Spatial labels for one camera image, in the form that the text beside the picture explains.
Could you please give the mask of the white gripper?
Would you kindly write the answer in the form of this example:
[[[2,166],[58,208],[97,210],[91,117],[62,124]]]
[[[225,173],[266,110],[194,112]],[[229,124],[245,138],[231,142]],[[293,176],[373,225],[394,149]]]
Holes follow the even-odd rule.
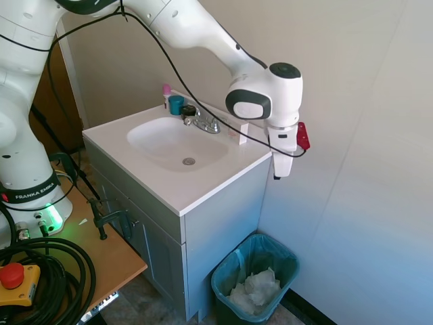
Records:
[[[269,145],[273,147],[273,170],[274,180],[287,177],[290,174],[293,163],[293,155],[298,149],[297,145],[298,126],[284,129],[268,128]]]

